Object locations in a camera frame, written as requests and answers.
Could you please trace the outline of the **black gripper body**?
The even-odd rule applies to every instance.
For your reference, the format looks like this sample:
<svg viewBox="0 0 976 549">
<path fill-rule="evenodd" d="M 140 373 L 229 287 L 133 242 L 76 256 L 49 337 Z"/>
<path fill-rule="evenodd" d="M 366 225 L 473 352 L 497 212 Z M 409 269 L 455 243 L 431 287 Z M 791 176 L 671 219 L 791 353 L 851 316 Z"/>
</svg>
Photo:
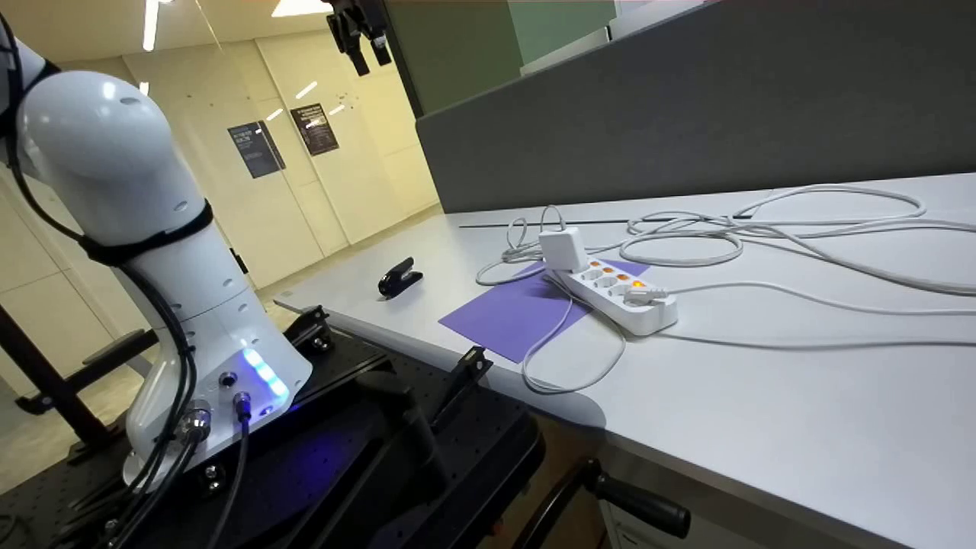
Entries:
<svg viewBox="0 0 976 549">
<path fill-rule="evenodd" d="M 380 44 L 387 22 L 377 0 L 329 0 L 332 12 L 325 25 L 342 49 L 352 49 L 360 35 Z"/>
</svg>

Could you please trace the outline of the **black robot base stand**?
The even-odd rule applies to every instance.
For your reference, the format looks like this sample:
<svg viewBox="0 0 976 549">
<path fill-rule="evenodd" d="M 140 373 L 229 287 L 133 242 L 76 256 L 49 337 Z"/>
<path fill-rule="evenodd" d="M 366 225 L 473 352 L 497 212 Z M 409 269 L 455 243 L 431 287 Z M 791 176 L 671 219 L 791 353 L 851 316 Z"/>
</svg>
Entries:
<svg viewBox="0 0 976 549">
<path fill-rule="evenodd" d="M 543 459 L 525 406 L 308 310 L 291 415 L 187 474 L 122 549 L 473 549 Z"/>
</svg>

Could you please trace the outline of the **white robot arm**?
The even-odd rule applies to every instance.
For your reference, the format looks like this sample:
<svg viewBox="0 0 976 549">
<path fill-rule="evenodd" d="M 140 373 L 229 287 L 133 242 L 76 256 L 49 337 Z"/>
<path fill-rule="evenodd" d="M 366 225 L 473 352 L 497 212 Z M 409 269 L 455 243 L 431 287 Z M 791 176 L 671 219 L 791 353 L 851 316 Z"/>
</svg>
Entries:
<svg viewBox="0 0 976 549">
<path fill-rule="evenodd" d="M 5 35 L 3 162 L 57 194 L 54 230 L 158 336 L 125 415 L 129 487 L 155 492 L 294 409 L 312 363 L 264 314 L 153 97 Z"/>
</svg>

